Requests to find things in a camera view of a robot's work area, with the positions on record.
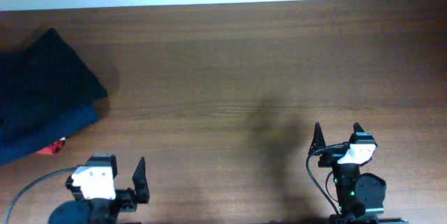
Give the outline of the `dark green shorts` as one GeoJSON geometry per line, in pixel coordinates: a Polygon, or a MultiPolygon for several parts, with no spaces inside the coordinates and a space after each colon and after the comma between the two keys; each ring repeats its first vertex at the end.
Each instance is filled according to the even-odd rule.
{"type": "Polygon", "coordinates": [[[1,141],[107,95],[74,49],[48,29],[28,48],[1,54],[1,141]]]}

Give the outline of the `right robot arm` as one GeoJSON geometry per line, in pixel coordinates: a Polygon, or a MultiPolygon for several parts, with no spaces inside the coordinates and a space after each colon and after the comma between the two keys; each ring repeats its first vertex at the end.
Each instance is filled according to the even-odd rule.
{"type": "Polygon", "coordinates": [[[372,160],[378,144],[373,135],[354,123],[353,133],[346,142],[327,145],[320,123],[315,123],[305,167],[310,179],[335,210],[328,222],[334,224],[392,224],[404,223],[401,218],[381,219],[384,212],[387,184],[372,173],[360,168],[372,160]],[[318,156],[319,167],[329,167],[327,179],[332,179],[336,197],[330,196],[327,186],[321,186],[314,177],[309,162],[318,156]]]}

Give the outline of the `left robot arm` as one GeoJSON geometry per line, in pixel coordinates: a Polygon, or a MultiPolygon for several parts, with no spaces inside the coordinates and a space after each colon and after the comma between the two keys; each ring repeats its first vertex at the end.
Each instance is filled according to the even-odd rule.
{"type": "Polygon", "coordinates": [[[117,159],[112,154],[94,154],[75,168],[65,183],[74,199],[59,205],[48,218],[50,224],[113,224],[122,212],[135,212],[150,199],[145,159],[132,176],[134,187],[115,188],[117,159]]]}

